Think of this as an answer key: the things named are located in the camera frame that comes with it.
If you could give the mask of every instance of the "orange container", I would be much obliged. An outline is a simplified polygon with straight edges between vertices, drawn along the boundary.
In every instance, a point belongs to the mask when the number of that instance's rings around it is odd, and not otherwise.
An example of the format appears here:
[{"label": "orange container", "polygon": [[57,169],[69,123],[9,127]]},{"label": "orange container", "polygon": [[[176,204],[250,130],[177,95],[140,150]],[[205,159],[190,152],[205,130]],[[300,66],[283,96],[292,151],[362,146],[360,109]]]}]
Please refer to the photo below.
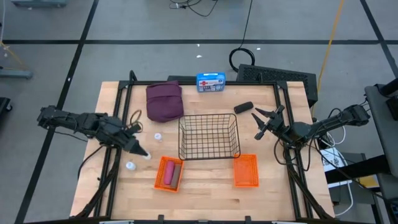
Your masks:
[{"label": "orange container", "polygon": [[[181,165],[180,178],[178,180],[178,185],[177,185],[176,189],[171,188],[169,185],[165,185],[164,181],[163,181],[164,173],[165,173],[165,170],[166,170],[166,163],[168,161],[173,161],[174,164],[180,164]],[[181,182],[183,167],[184,167],[184,161],[180,160],[179,158],[162,156],[162,158],[160,158],[159,169],[157,170],[157,175],[156,175],[156,180],[155,180],[155,189],[166,190],[166,191],[175,192],[175,193],[178,192],[178,189],[180,188],[180,182]]]},{"label": "orange container", "polygon": [[259,187],[259,173],[257,156],[255,154],[241,154],[234,159],[235,187]]}]

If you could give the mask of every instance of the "wire basket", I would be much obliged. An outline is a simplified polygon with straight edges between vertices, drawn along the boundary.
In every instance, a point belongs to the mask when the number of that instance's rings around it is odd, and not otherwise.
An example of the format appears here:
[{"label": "wire basket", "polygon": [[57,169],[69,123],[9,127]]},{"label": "wire basket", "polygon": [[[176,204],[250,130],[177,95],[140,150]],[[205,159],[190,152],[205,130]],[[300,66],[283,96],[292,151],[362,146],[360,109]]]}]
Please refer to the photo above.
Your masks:
[{"label": "wire basket", "polygon": [[181,160],[233,159],[241,155],[235,114],[183,116],[178,126]]}]

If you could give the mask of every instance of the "white cable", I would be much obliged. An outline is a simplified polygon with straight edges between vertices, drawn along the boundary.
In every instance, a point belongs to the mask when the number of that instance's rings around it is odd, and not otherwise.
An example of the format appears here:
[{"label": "white cable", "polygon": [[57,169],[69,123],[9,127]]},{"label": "white cable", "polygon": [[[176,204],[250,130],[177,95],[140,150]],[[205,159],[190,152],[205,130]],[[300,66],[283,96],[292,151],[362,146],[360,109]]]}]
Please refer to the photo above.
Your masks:
[{"label": "white cable", "polygon": [[[338,155],[340,156],[341,160],[343,161],[344,165],[345,165],[345,166],[348,166],[347,161],[344,159],[344,156],[343,156],[338,150],[336,150],[336,148],[334,147],[334,146],[337,145],[337,144],[341,144],[341,143],[345,140],[345,138],[346,138],[346,129],[344,128],[344,126],[343,126],[343,129],[344,129],[344,135],[343,135],[343,139],[342,139],[340,142],[335,142],[335,140],[333,139],[333,136],[332,136],[330,133],[326,133],[326,135],[327,135],[328,138],[333,142],[333,145],[327,143],[327,142],[324,141],[323,139],[321,139],[321,142],[323,142],[323,143],[325,143],[327,146],[331,147],[331,148],[333,149],[333,153],[335,153],[335,152],[337,151],[337,153],[338,153]],[[349,198],[350,198],[350,200],[351,200],[351,204],[350,204],[349,207],[348,207],[346,210],[344,210],[343,212],[340,212],[340,213],[335,214],[336,216],[340,216],[340,215],[342,215],[342,214],[348,212],[348,210],[350,210],[350,209],[353,207],[353,205],[354,205],[353,193],[351,192],[351,187],[349,186],[349,184],[350,184],[350,183],[347,182],[347,187],[348,187]]]},{"label": "white cable", "polygon": [[4,33],[4,27],[6,26],[6,0],[2,0],[2,21],[1,21],[1,34],[0,43],[2,43],[2,35]]},{"label": "white cable", "polygon": [[[343,163],[344,163],[346,166],[348,166],[347,161],[344,159],[343,155],[342,155],[338,150],[336,150],[336,151],[337,151],[337,153],[339,154],[339,156],[341,157],[341,160],[343,161]],[[348,207],[346,210],[344,210],[343,212],[340,212],[340,213],[338,213],[338,214],[335,214],[336,216],[340,216],[340,215],[342,215],[342,214],[348,212],[348,210],[350,210],[351,207],[354,205],[353,193],[351,192],[351,187],[349,186],[349,184],[350,184],[350,183],[347,182],[347,187],[348,187],[348,192],[349,192],[349,198],[350,198],[350,200],[351,200],[351,205],[349,205],[349,207]]]},{"label": "white cable", "polygon": [[336,142],[336,144],[341,144],[346,139],[346,128],[344,126],[343,126],[343,131],[344,131],[343,139],[340,142]]}]

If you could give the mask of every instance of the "purple cloth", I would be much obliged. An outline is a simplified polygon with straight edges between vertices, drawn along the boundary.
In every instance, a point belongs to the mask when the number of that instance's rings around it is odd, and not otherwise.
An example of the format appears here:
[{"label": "purple cloth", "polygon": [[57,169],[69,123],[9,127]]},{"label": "purple cloth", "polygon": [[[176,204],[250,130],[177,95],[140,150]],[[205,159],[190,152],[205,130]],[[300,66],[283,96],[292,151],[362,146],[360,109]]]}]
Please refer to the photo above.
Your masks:
[{"label": "purple cloth", "polygon": [[147,87],[147,116],[152,121],[168,122],[184,115],[182,89],[178,81]]}]

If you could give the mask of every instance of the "white cap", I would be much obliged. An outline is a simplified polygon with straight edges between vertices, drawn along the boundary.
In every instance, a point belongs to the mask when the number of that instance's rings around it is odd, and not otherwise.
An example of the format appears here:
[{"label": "white cap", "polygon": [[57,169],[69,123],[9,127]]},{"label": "white cap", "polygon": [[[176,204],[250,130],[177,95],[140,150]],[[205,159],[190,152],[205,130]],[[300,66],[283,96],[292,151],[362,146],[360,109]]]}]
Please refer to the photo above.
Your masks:
[{"label": "white cap", "polygon": [[135,170],[136,169],[136,165],[133,162],[127,162],[126,163],[126,167],[129,170]]},{"label": "white cap", "polygon": [[156,140],[162,140],[162,135],[160,133],[155,133]]},{"label": "white cap", "polygon": [[147,156],[142,156],[144,159],[146,159],[146,160],[149,160],[149,159],[151,159],[152,158],[152,156],[150,155],[150,153],[149,152],[147,152]]}]

